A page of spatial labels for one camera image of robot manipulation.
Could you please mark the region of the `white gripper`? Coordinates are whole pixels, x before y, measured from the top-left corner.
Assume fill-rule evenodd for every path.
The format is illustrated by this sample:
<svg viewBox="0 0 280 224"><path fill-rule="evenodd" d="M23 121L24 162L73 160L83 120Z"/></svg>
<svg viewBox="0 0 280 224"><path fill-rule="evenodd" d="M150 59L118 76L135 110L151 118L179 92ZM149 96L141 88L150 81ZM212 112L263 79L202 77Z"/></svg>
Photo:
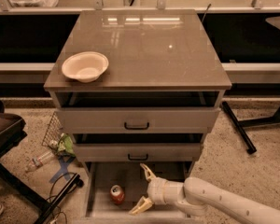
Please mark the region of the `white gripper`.
<svg viewBox="0 0 280 224"><path fill-rule="evenodd" d="M141 163L140 167L144 170L147 180L147 195L142 196L136 206L129 211L132 216L146 212L153 204L174 204L182 201L185 197L184 184L181 182L169 181L155 176L150 168Z"/></svg>

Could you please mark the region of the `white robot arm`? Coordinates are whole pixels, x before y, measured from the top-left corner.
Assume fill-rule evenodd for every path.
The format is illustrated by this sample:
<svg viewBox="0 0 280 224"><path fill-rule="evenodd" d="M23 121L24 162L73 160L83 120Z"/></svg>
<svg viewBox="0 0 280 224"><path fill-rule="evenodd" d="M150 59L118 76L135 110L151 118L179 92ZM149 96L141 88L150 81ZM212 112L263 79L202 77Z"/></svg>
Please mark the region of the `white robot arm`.
<svg viewBox="0 0 280 224"><path fill-rule="evenodd" d="M280 224L280 210L220 189L197 177L175 182L156 177L144 163L140 166L148 182L147 196L140 198L130 215L144 213L153 205L168 204L187 215L200 217L210 205L241 224Z"/></svg>

